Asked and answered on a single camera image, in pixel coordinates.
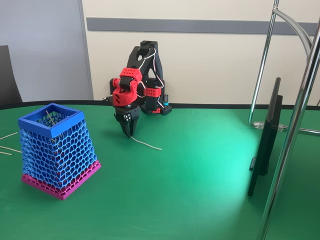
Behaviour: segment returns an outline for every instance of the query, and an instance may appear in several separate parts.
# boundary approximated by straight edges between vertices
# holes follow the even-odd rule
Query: honeycomb mesh
[[[100,166],[101,164],[99,163],[99,161],[94,161],[92,164],[88,166],[88,168],[85,171],[81,173],[81,175],[78,175],[76,178],[73,178],[66,187],[63,187],[61,189],[55,188],[55,186],[53,186],[52,184],[47,184],[46,182],[38,180],[35,177],[32,177],[28,174],[22,175],[22,181],[27,182],[32,186],[38,186],[43,190],[45,189],[49,194],[66,196],[74,187],[77,187],[77,185],[80,185],[83,179],[86,179],[86,177],[89,176],[90,173],[94,172],[95,169],[98,169]]]
[[[50,116],[55,124],[66,117],[54,112]],[[51,125],[51,120],[44,117],[38,122]],[[74,182],[97,160],[85,120],[53,138],[21,128],[20,143],[23,173],[59,190]]]

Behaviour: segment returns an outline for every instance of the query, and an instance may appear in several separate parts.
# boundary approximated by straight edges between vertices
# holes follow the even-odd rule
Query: black monitor
[[[259,148],[256,156],[251,161],[249,170],[252,171],[252,175],[248,189],[248,196],[250,197],[254,194],[258,175],[264,176],[268,173],[269,160],[275,144],[282,108],[282,96],[278,95],[280,81],[280,77],[277,77],[275,80],[268,112],[264,121]]]

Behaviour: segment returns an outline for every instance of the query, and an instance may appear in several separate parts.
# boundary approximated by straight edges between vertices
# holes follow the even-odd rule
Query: green tabletop
[[[0,154],[2,240],[255,240],[285,132],[279,132],[269,173],[247,197],[262,131],[248,109],[174,109],[140,116],[127,138],[110,106],[70,105],[84,112],[102,167],[65,201],[21,183],[22,156]],[[0,110],[0,137],[39,106]],[[256,110],[264,120],[267,110]],[[282,124],[292,111],[283,110]],[[320,111],[302,127],[320,129]],[[20,149],[19,135],[0,146]],[[320,137],[299,134],[267,240],[320,239]]]

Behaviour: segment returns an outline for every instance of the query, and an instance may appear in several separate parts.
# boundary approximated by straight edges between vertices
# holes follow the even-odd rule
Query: blue honeycomb basket
[[[18,125],[23,175],[47,190],[65,195],[97,165],[82,111],[51,103],[19,118]]]

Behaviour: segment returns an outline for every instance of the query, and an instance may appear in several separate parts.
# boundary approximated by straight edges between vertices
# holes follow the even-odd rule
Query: black chair
[[[8,46],[0,46],[0,105],[22,103]]]

